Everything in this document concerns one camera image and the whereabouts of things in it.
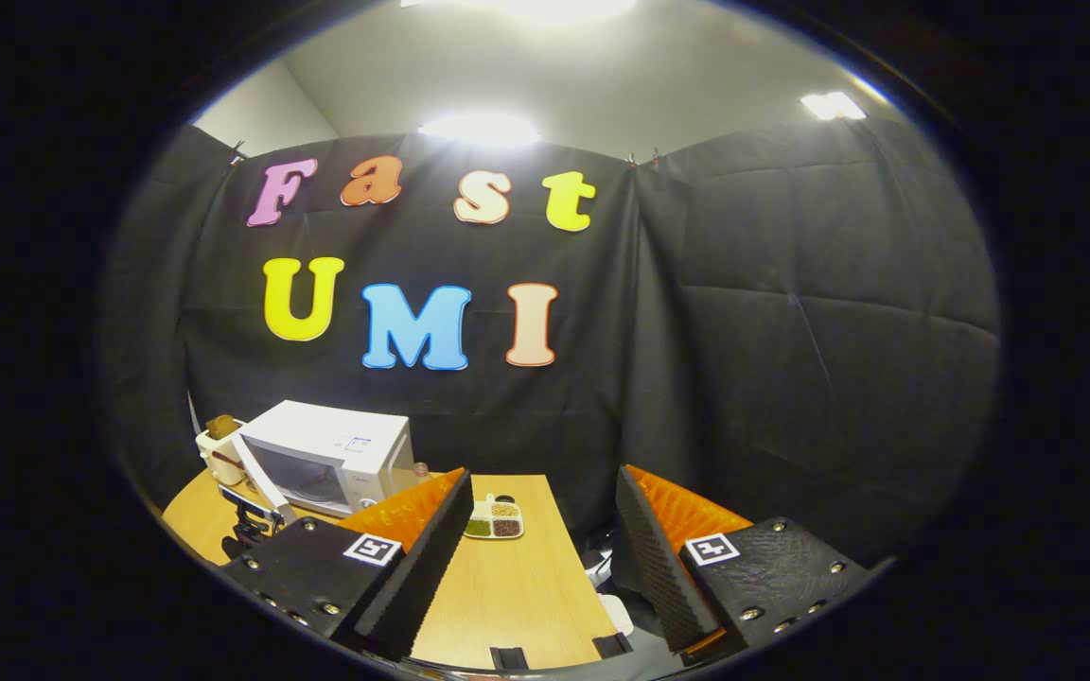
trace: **pink letter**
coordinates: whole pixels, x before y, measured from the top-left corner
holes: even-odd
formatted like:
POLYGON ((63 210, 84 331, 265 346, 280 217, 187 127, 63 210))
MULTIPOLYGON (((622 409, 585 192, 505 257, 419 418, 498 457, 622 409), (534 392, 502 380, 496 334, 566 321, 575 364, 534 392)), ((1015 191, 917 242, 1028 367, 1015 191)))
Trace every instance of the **pink letter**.
POLYGON ((514 366, 545 366, 554 363, 548 349, 548 305, 557 289, 547 283, 518 283, 507 289, 516 302, 516 336, 507 350, 507 363, 514 366))
POLYGON ((311 177, 316 171, 317 161, 314 159, 269 168, 268 180, 263 183, 263 193, 259 194, 259 204, 246 219, 247 227, 276 224, 280 219, 280 206, 293 203, 293 197, 302 185, 302 177, 311 177))

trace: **microwave window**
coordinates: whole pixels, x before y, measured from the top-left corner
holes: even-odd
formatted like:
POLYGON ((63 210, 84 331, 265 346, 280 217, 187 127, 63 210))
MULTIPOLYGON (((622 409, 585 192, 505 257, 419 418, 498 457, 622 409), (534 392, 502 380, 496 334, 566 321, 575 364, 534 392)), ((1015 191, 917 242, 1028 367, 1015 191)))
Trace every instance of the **microwave window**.
POLYGON ((323 462, 299 460, 296 457, 257 448, 254 443, 247 445, 251 453, 255 454, 255 460, 263 466, 264 473, 268 474, 276 487, 280 487, 284 496, 328 504, 348 503, 342 492, 342 484, 339 483, 339 474, 334 466, 323 462))

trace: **ceiling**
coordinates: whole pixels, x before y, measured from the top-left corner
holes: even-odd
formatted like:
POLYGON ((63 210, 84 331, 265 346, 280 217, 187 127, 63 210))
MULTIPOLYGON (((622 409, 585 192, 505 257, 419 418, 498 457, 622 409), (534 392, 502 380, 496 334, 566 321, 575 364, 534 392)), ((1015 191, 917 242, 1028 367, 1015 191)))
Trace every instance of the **ceiling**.
POLYGON ((507 111, 532 121, 546 142, 643 159, 654 147, 667 153, 814 120, 800 97, 835 89, 871 117, 899 119, 816 48, 700 0, 637 0, 617 16, 564 23, 385 0, 283 61, 341 137, 507 111))

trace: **light fixture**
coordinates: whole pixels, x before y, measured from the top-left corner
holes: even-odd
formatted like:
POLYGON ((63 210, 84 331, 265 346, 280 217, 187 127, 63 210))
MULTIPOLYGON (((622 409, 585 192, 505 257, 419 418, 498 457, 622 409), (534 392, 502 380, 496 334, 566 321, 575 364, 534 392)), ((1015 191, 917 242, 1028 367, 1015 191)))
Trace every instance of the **light fixture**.
POLYGON ((637 4, 637 0, 401 0, 403 8, 446 3, 498 10, 535 21, 572 24, 622 13, 637 4))
POLYGON ((473 112, 420 125, 420 133, 455 137, 476 144, 510 147, 536 142, 542 136, 526 120, 496 112, 473 112))
POLYGON ((862 119, 864 111, 860 111, 856 102, 848 99, 843 92, 829 92, 826 95, 806 95, 801 97, 801 104, 807 109, 814 112, 820 120, 831 119, 862 119))

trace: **peach letter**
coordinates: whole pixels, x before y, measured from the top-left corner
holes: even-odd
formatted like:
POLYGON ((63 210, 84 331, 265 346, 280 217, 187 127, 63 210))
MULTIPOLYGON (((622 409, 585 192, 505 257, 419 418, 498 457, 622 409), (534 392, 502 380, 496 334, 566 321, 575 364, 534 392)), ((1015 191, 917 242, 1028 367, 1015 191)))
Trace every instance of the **peach letter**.
POLYGON ((550 174, 542 180, 542 186, 549 190, 545 204, 548 222, 566 232, 580 232, 592 223, 592 217, 579 215, 579 198, 595 198, 596 189, 583 183, 583 173, 577 171, 550 174))
POLYGON ((511 191, 511 181, 501 172, 473 171, 458 184, 462 197, 453 202, 453 212, 461 221, 494 224, 505 219, 511 204, 504 197, 511 191))
POLYGON ((507 363, 554 363, 554 350, 548 349, 548 303, 557 297, 557 289, 547 283, 516 283, 507 289, 507 296, 516 302, 516 338, 507 350, 507 363))
POLYGON ((290 311, 293 276, 302 268, 294 258, 272 258, 264 263, 263 275, 268 276, 268 288, 263 294, 263 318, 272 333, 286 341, 312 341, 330 325, 334 307, 334 276, 342 271, 339 258, 314 258, 314 306, 311 316, 294 318, 290 311))
POLYGON ((361 161, 351 169, 351 177, 339 199, 344 206, 361 204, 388 204, 402 191, 398 186, 398 174, 402 172, 402 160, 397 156, 375 156, 361 161))
POLYGON ((293 203, 293 197, 298 194, 298 189, 302 185, 302 177, 313 177, 317 171, 317 161, 305 159, 294 163, 281 163, 278 167, 268 169, 268 180, 263 183, 263 191, 259 193, 259 203, 255 206, 255 211, 246 219, 247 227, 263 227, 265 224, 276 224, 280 219, 280 206, 293 203))

